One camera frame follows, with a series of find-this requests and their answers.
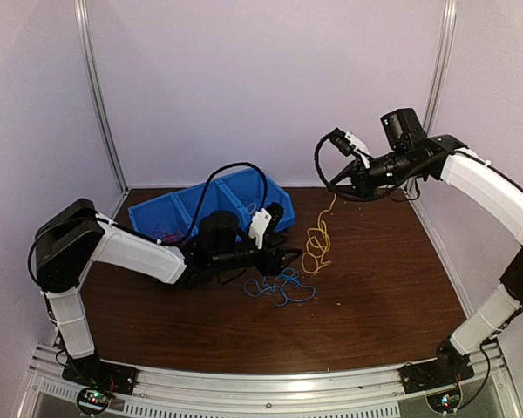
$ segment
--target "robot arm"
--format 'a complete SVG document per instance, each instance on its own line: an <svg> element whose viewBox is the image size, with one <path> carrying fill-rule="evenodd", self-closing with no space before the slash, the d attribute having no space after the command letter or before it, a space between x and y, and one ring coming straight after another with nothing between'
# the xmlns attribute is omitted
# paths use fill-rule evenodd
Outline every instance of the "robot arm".
<svg viewBox="0 0 523 418"><path fill-rule="evenodd" d="M143 273L163 283L197 287L227 270L255 266L263 275L275 275L302 251L282 246L286 236L273 230L283 215L278 204L256 212L248 235L231 212L213 212L199 224L198 235L183 243L152 239L98 213L93 203L79 199L42 226L36 234L28 264L41 287L62 336L70 367L65 379L131 391L135 369L104 363L98 357L83 302L80 283L96 261ZM31 270L36 254L37 274Z"/></svg>
<svg viewBox="0 0 523 418"><path fill-rule="evenodd" d="M439 344L438 358L400 370L405 392L411 393L451 384L458 374L472 377L466 365L469 353L523 311L523 189L454 137L428 138L412 109L394 111L381 120L392 152L379 158L362 155L360 139L354 143L349 132L335 129L322 138L316 147L316 170L330 191L347 200L367 202L391 194L408 179L433 177L485 208L522 245L492 296ZM319 150L326 141L344 155L356 157L331 181L319 167ZM349 186L337 185L345 179L350 180ZM378 193L384 185L388 188Z"/></svg>

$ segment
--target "rubber band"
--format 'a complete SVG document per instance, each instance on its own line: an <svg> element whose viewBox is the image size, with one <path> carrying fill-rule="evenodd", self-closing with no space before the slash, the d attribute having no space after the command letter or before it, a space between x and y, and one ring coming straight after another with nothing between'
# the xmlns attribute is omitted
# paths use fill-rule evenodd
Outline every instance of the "rubber band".
<svg viewBox="0 0 523 418"><path fill-rule="evenodd" d="M306 251L302 254L301 265L302 270L307 274L318 274L320 273L320 270L331 264L331 261L324 260L325 255L331 249L331 237L328 234L328 226L325 221L322 220L322 216L327 212L331 212L336 201L337 195L334 194L329 208L324 209L320 212L319 215L317 215L316 227L308 228L306 231L308 239L306 240ZM306 257L310 257L314 261L316 265L314 270L309 270L306 268Z"/></svg>
<svg viewBox="0 0 523 418"><path fill-rule="evenodd" d="M248 213L250 215L252 215L252 214L254 214L256 207L257 207L257 204L255 202L252 202L248 206L246 206L246 210L248 211Z"/></svg>
<svg viewBox="0 0 523 418"><path fill-rule="evenodd" d="M285 268L281 274L276 276L273 280L273 284L268 283L269 277L265 276L263 282L260 282L256 279L249 279L244 282L244 293L253 299L257 299L260 296L269 296L271 298L271 303L276 307L284 307L289 302L293 303L303 303L308 302L316 297L316 287L315 286L305 286L300 281L300 274L294 268ZM248 286L254 286L257 290L257 293L251 293L248 290ZM287 295L287 286L292 286L293 288L301 288L306 290L311 290L312 294L303 299L293 299ZM277 302L275 296L280 294L284 298L284 302Z"/></svg>
<svg viewBox="0 0 523 418"><path fill-rule="evenodd" d="M161 242L177 242L182 238L182 233L175 229L173 232L168 231L162 222L158 222L155 225L153 232L151 233L153 238L160 239Z"/></svg>

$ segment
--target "camera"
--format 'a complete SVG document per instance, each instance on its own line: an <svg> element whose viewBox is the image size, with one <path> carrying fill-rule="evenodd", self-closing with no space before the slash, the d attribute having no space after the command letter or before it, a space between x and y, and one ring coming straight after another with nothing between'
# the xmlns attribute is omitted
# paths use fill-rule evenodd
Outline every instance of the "camera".
<svg viewBox="0 0 523 418"><path fill-rule="evenodd" d="M413 150L427 137L414 109L397 109L382 116L380 120L390 148L395 153Z"/></svg>

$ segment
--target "wooden table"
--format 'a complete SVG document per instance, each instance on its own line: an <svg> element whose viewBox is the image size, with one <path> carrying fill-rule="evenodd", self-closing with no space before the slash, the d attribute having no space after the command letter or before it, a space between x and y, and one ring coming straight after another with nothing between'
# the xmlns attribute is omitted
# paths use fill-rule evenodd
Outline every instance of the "wooden table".
<svg viewBox="0 0 523 418"><path fill-rule="evenodd" d="M304 248L306 229L328 207L320 188L287 190L296 225L289 244ZM127 208L166 190L133 190ZM99 353L141 366L225 373L344 370L434 356L464 319L457 296L408 203L338 200L325 217L332 264L317 276L317 299L275 307L243 290L255 270L227 286L196 290L96 263L82 296ZM302 271L300 263L293 267Z"/></svg>

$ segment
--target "blue string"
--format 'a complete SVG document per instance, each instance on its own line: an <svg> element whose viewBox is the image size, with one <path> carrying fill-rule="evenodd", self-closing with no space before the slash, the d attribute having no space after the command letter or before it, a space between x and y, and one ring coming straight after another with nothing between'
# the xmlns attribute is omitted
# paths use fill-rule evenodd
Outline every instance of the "blue string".
<svg viewBox="0 0 523 418"><path fill-rule="evenodd" d="M294 268L285 268L281 274L275 277L273 280L273 284L268 283L269 277L265 276L263 278L263 282L260 285L259 281L257 279L249 279L246 280L244 283L244 292L251 298L257 299L262 295L267 295L271 297L271 303L273 303L276 307L284 307L289 302L293 303L303 303L308 302L309 300L314 299L316 297L316 287L315 286L305 286L300 282L300 274L294 269ZM255 287L258 290L257 294L251 293L248 291L248 284L254 283ZM287 285L291 285L293 288L301 288L301 289L311 289L312 294L311 296L304 298L304 299L293 299L289 298L287 295L287 291L285 287ZM285 299L283 303L276 303L275 302L275 295L279 292L281 296Z"/></svg>

